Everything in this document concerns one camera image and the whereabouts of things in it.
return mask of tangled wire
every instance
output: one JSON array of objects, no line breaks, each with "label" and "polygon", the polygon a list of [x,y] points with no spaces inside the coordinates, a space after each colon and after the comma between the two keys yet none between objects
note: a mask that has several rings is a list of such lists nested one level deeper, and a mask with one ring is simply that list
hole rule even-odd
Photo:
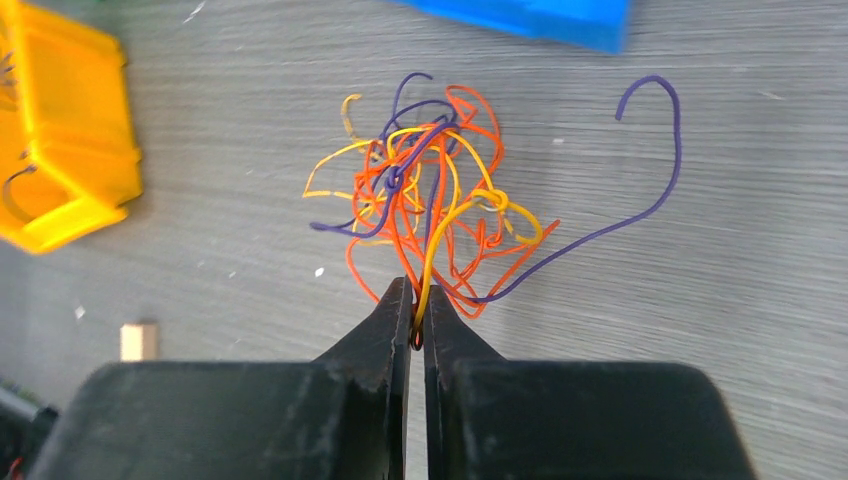
[{"label": "tangled wire", "polygon": [[[351,203],[353,218],[350,221],[341,225],[313,222],[311,227],[352,237],[346,251],[348,267],[356,282],[375,302],[378,301],[377,295],[362,279],[354,264],[353,248],[357,245],[394,246],[418,297],[413,322],[416,345],[420,345],[420,327],[433,280],[450,295],[451,301],[462,314],[468,318],[477,318],[489,302],[503,298],[530,275],[556,258],[654,213],[665,203],[677,183],[682,163],[680,101],[668,81],[658,75],[651,75],[636,81],[625,91],[615,116],[617,120],[621,120],[630,96],[646,83],[656,82],[668,92],[674,112],[675,161],[671,179],[663,194],[647,210],[586,235],[550,254],[515,278],[507,287],[502,288],[559,226],[560,221],[556,220],[543,228],[535,215],[513,202],[505,191],[495,186],[492,176],[504,159],[506,151],[497,116],[479,92],[466,86],[450,85],[445,89],[444,100],[424,100],[398,110],[404,87],[410,80],[419,76],[432,80],[431,76],[416,72],[401,82],[395,94],[392,116],[376,138],[359,138],[348,117],[350,102],[358,100],[361,96],[351,95],[345,99],[341,113],[351,144],[318,162],[309,175],[303,192],[304,198],[334,196]],[[479,107],[463,98],[464,96],[476,101]],[[414,127],[403,127],[400,124],[402,116],[428,105],[443,107],[447,113],[432,122]],[[475,147],[468,140],[470,133],[491,142],[494,148],[490,158],[484,161],[479,153],[480,146]],[[353,151],[362,155],[362,170],[353,175],[352,191],[311,189],[315,175],[322,167],[331,160]],[[457,168],[457,160],[465,157],[470,157],[479,170],[479,179],[475,179],[474,187],[467,193],[462,191]],[[427,195],[422,196],[424,189],[419,182],[425,167],[434,170],[433,181]],[[477,218],[475,223],[460,219],[460,216],[472,209],[493,213],[495,221],[487,222],[482,216]],[[523,217],[532,234],[519,234],[507,218],[508,212]],[[476,255],[465,264],[457,264],[455,258],[458,235],[467,235],[475,245]],[[440,271],[436,268],[435,261],[443,242],[447,269]],[[485,260],[500,257],[514,258],[511,267],[492,286],[488,295],[478,296],[471,284],[472,276]]]}]

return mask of gray table surface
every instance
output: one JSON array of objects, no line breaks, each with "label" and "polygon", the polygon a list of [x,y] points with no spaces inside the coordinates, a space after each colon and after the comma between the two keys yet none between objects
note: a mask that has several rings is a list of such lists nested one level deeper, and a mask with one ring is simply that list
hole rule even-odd
[{"label": "gray table surface", "polygon": [[[677,87],[685,165],[655,216],[543,270],[473,327],[513,358],[678,361],[726,394],[764,479],[848,478],[848,2],[634,2],[626,55],[463,26],[379,0],[46,0],[117,35],[146,193],[125,223],[55,254],[0,246],[0,375],[65,405],[115,360],[125,322],[157,320],[171,359],[310,359],[371,308],[344,264],[344,219],[300,193],[358,128],[446,83],[482,91],[509,156],[498,181],[561,218],[548,249],[650,205],[671,171]],[[196,8],[199,11],[190,18]],[[340,162],[325,185],[346,185]],[[357,257],[375,289],[391,250]],[[315,270],[324,268],[316,278]],[[492,281],[503,269],[480,272]],[[425,478],[414,365],[410,478]]]}]

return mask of small wooden block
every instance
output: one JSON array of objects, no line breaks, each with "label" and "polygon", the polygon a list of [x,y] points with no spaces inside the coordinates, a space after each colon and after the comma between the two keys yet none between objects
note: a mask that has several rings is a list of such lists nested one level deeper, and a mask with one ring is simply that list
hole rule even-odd
[{"label": "small wooden block", "polygon": [[159,327],[155,323],[121,327],[121,361],[140,362],[159,358]]}]

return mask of blue bin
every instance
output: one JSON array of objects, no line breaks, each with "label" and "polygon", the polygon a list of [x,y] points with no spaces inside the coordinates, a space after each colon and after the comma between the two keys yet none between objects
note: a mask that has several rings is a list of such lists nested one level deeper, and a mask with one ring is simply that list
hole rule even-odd
[{"label": "blue bin", "polygon": [[630,0],[394,0],[433,15],[530,38],[621,53]]}]

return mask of yellow plastic container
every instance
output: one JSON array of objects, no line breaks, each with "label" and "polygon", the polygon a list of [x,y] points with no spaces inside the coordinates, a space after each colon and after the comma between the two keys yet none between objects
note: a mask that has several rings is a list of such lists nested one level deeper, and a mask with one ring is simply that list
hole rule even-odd
[{"label": "yellow plastic container", "polygon": [[127,216],[141,194],[118,41],[0,0],[0,237],[46,253]]}]

